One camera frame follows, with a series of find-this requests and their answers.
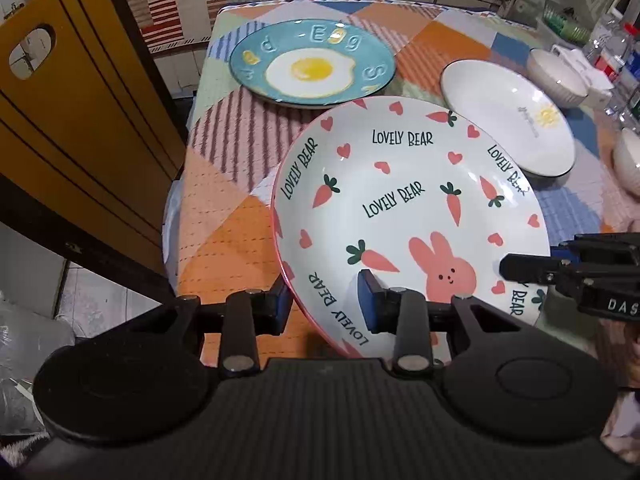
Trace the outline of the pink bunny carrot plate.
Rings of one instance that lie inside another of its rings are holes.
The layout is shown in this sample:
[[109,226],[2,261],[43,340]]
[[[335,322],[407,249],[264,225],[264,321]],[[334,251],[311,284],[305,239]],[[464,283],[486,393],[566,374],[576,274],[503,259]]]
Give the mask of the pink bunny carrot plate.
[[528,180],[489,134],[433,103],[372,96],[317,117],[283,159],[271,213],[299,307],[346,356],[393,352],[362,317],[361,270],[431,301],[472,295],[528,324],[546,298],[499,273],[507,254],[550,249]]

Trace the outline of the blue fried egg plate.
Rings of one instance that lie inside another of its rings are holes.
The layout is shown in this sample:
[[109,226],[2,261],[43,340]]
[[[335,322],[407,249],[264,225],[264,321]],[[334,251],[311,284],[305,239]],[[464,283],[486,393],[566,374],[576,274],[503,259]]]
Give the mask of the blue fried egg plate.
[[233,78],[289,107],[328,108],[372,96],[396,72],[390,47],[358,26],[301,18],[258,28],[229,56]]

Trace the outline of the white ribbed bowl near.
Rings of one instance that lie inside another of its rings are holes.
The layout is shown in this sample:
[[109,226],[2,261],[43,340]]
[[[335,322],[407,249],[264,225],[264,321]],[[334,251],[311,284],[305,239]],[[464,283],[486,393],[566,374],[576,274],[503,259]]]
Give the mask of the white ribbed bowl near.
[[612,151],[613,168],[622,188],[640,195],[640,139],[628,128],[618,134]]

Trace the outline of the white ribbed bowl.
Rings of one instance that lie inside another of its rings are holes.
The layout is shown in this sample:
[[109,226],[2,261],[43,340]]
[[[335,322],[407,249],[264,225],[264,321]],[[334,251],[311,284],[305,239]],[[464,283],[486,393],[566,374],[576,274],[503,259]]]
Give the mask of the white ribbed bowl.
[[542,49],[529,51],[528,79],[557,107],[578,107],[587,99],[588,86],[582,77],[559,56]]
[[640,139],[628,128],[618,134],[612,151],[613,168],[622,188],[640,195]]

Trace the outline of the white plate with sun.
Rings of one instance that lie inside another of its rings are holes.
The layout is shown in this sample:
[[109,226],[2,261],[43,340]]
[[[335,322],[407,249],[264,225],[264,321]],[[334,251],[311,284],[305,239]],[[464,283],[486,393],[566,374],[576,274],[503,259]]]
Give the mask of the white plate with sun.
[[449,107],[486,131],[524,171],[558,178],[574,167],[570,125],[559,107],[524,76],[468,58],[448,64],[439,83]]

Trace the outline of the white ribbed bowl far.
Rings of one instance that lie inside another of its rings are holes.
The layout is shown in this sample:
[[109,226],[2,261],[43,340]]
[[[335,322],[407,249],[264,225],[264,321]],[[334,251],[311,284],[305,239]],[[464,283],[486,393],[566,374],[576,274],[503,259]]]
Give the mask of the white ribbed bowl far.
[[559,56],[542,49],[529,51],[528,79],[557,107],[578,107],[587,99],[588,86],[582,77]]

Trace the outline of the clear bottle red cap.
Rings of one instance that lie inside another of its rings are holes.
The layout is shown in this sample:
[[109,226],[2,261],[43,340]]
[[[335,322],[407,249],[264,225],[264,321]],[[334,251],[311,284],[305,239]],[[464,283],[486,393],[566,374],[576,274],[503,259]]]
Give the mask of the clear bottle red cap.
[[597,22],[582,53],[591,65],[614,82],[620,76],[638,33],[638,27],[627,22]]

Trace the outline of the yellow wooden chair back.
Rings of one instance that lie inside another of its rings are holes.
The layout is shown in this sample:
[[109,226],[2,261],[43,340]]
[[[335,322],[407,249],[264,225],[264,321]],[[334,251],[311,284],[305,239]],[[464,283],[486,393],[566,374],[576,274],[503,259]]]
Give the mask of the yellow wooden chair back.
[[51,49],[27,78],[1,69],[1,220],[158,302],[166,198],[186,125],[126,0],[32,0],[1,26],[8,58],[35,30]]

